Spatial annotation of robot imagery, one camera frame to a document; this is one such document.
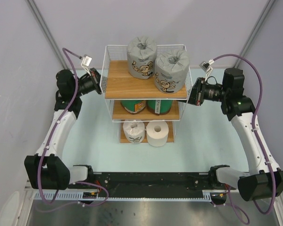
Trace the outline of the white wire wooden shelf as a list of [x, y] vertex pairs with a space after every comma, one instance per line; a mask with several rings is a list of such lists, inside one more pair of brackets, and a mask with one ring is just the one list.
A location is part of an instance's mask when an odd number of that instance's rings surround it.
[[[174, 94], [162, 93], [156, 88], [153, 77], [142, 80], [130, 75], [126, 45], [107, 45], [102, 64], [100, 88], [113, 122], [122, 124], [126, 120], [141, 120], [147, 124], [150, 121], [165, 121], [169, 128], [167, 142], [173, 143], [191, 93], [192, 79], [191, 74], [188, 73], [182, 89]], [[173, 101], [169, 113], [156, 115], [144, 109], [141, 113], [131, 114], [121, 106], [122, 100], [156, 99]]]

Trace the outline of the grey roll front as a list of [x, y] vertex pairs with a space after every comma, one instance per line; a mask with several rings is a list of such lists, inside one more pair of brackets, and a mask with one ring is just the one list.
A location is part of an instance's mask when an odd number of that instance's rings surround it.
[[190, 58], [185, 50], [162, 52], [155, 60], [154, 83], [160, 92], [173, 94], [180, 91], [189, 71]]

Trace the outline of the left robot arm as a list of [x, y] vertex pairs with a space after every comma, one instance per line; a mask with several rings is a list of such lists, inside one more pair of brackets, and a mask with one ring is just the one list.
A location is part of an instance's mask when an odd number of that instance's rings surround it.
[[78, 79], [76, 90], [75, 77], [70, 70], [64, 69], [56, 74], [58, 90], [50, 129], [36, 154], [26, 156], [24, 160], [33, 189], [41, 186], [42, 189], [65, 190], [77, 181], [84, 188], [94, 185], [95, 177], [90, 165], [68, 167], [61, 157], [69, 132], [82, 107], [81, 96], [93, 91], [101, 94], [100, 78], [100, 73], [91, 68]]

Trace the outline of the unwrapped white paper roll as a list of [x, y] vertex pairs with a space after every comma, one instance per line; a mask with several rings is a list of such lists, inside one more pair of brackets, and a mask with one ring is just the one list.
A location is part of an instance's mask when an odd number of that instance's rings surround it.
[[161, 147], [167, 142], [169, 128], [165, 121], [150, 121], [146, 126], [147, 141], [153, 147]]

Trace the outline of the grey roll back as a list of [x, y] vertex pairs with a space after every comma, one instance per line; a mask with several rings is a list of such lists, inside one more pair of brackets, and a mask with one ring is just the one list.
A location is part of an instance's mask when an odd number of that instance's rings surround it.
[[127, 65], [131, 76], [146, 80], [154, 74], [157, 45], [153, 38], [139, 36], [127, 46]]

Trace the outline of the grey roll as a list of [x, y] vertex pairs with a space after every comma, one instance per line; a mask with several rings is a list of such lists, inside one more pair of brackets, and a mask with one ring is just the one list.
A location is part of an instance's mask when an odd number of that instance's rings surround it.
[[127, 46], [127, 65], [131, 76], [146, 80], [154, 74], [157, 45], [153, 38], [139, 36]]
[[189, 71], [190, 58], [185, 50], [162, 52], [155, 60], [154, 83], [160, 92], [173, 94], [180, 91]]

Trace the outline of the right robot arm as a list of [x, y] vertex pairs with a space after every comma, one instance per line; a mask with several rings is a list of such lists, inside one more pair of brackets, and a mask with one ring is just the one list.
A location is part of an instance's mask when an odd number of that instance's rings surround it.
[[211, 167], [208, 184], [214, 189], [224, 184], [238, 189], [245, 201], [277, 197], [283, 192], [283, 170], [263, 138], [252, 100], [243, 94], [244, 80], [242, 70], [227, 68], [221, 84], [210, 84], [198, 77], [192, 87], [189, 104], [200, 106], [204, 100], [221, 102], [222, 113], [235, 128], [249, 167], [248, 173], [228, 165]]

